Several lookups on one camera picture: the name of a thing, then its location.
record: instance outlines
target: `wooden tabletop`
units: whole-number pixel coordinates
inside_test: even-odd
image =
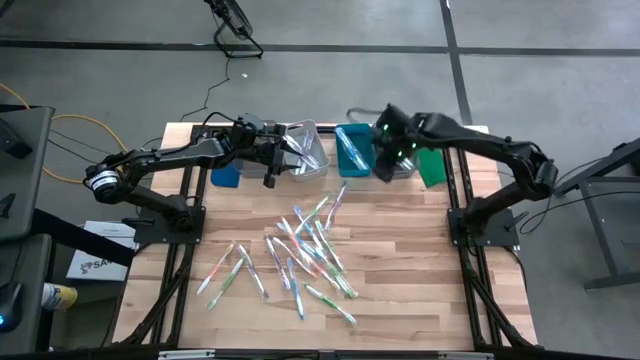
[[[192,125],[167,124],[163,147],[186,143]],[[214,187],[208,182],[204,197],[205,235],[196,247],[180,347],[472,349],[460,262],[448,238],[445,211],[450,204],[446,184],[427,189],[418,173],[390,184],[376,178],[341,178],[333,135],[323,138],[323,145],[331,161],[325,177],[298,183],[287,174],[277,178],[275,189],[265,188],[261,178],[241,177],[237,189]],[[476,196],[486,196],[501,187],[494,161],[469,154],[468,163]],[[461,184],[457,161],[454,165],[457,183]],[[192,187],[197,171],[194,173]],[[182,170],[156,173],[152,189],[165,195],[177,194],[181,179]],[[345,181],[344,202],[337,211],[330,237],[347,269],[346,278],[359,297],[351,300],[339,296],[326,280],[313,280],[300,268],[296,275],[336,300],[357,319],[358,325],[349,326],[305,289],[301,289],[305,310],[302,321],[291,292],[284,290],[275,272],[264,235],[276,235],[290,244],[276,228],[280,216],[297,226],[294,205],[307,212],[326,193],[333,194],[333,201]],[[459,198],[464,204],[462,192]],[[329,207],[321,212],[323,222]],[[239,255],[232,253],[200,296],[196,296],[196,290],[231,241],[243,244],[249,251],[270,299],[266,303],[260,300],[254,282],[243,268],[216,308],[207,312],[207,302],[217,294]],[[133,260],[114,341],[129,335],[155,302],[166,252],[166,245],[152,245]],[[278,252],[286,258],[281,249]],[[517,263],[500,248],[487,248],[486,253],[497,303],[522,335],[536,343]],[[489,339],[484,306],[479,310],[483,334]],[[173,303],[167,313],[165,324],[171,322]],[[164,336],[168,334],[168,327],[165,329]]]

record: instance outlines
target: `gray floor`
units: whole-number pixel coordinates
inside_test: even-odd
[[[267,44],[446,45],[436,0],[239,1]],[[461,46],[640,47],[640,4],[633,0],[450,0]],[[199,0],[22,0],[0,20],[0,34],[37,39],[210,42],[214,24]],[[217,52],[2,49],[0,81],[31,104],[58,114],[96,117],[129,147],[161,136],[164,124],[202,106],[223,79]],[[533,140],[565,172],[640,133],[640,58],[481,57],[461,59],[475,124]],[[352,106],[393,102],[407,112],[459,118],[448,55],[268,53],[232,61],[231,81],[214,90],[209,110],[265,119],[344,121]],[[15,103],[0,92],[0,102]],[[189,117],[200,121],[203,113]],[[98,128],[61,120],[54,128],[116,151]],[[93,159],[99,153],[75,147]],[[47,164],[81,178],[87,165],[51,148]],[[44,177],[38,206],[64,219],[117,220],[130,206],[98,205],[81,186]],[[523,203],[516,212],[542,209]],[[640,285],[585,293],[606,275],[584,205],[559,209],[522,236],[529,300],[541,345],[555,350],[638,357]],[[113,302],[81,305],[60,322],[57,341],[96,345]]]

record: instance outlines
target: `blue bin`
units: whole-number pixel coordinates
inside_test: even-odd
[[[338,172],[342,177],[362,177],[371,175],[371,169],[376,164],[373,154],[373,137],[371,136],[371,127],[369,124],[344,124],[337,125],[341,127],[344,133],[349,137],[356,149],[360,151],[364,161],[369,165],[369,170],[360,170],[356,164],[349,159],[347,153],[342,148],[340,140],[336,136],[336,151],[338,155]]]

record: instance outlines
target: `concrete floor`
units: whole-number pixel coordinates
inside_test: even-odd
[[[239,3],[256,39],[265,44],[447,44],[437,0]],[[640,3],[633,0],[449,3],[460,46],[640,47]],[[0,19],[0,35],[35,39],[209,43],[214,30],[210,13],[198,0],[22,0]],[[1,51],[1,82],[31,104],[106,122],[129,147],[161,136],[166,122],[201,107],[206,89],[224,77],[225,58],[218,52]],[[640,100],[640,57],[462,56],[461,63],[474,124],[537,142],[556,159],[561,173],[608,154],[640,133],[640,109],[635,106]],[[261,61],[232,61],[229,76],[231,81],[212,93],[209,110],[253,112],[283,122],[343,122],[349,107],[381,108],[393,102],[409,113],[439,111],[460,118],[451,64],[444,54],[276,52]],[[5,93],[0,93],[0,102],[16,103]],[[186,120],[201,121],[203,116],[197,113]],[[53,127],[118,150],[90,124],[62,120]],[[95,160],[102,158],[55,134],[51,137]],[[46,161],[72,178],[82,178],[87,165],[53,147]],[[48,177],[42,179],[38,206],[74,223],[134,214],[131,206],[98,205],[83,187]],[[516,212],[542,208],[540,203],[522,203]],[[552,214],[534,234],[521,236],[540,344],[638,357],[640,285],[585,293],[582,284],[606,275],[606,266],[584,205]],[[108,317],[94,315],[113,306],[103,301],[72,309],[61,321],[66,326],[57,341],[67,347],[95,346]]]

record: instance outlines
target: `clear plastic container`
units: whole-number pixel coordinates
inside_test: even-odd
[[[291,136],[298,144],[302,146],[304,141],[304,134],[310,131],[313,135],[311,141],[311,148],[309,152],[311,156],[320,164],[317,169],[312,169],[308,165],[305,167],[305,171],[301,174],[298,173],[299,169],[289,170],[295,181],[307,181],[327,174],[329,170],[329,157],[324,151],[322,142],[320,141],[320,135],[318,135],[318,129],[316,129],[316,123],[313,120],[303,120],[299,123],[291,124],[287,127],[285,132]],[[289,165],[298,165],[299,156],[286,152],[284,155],[284,161]]]

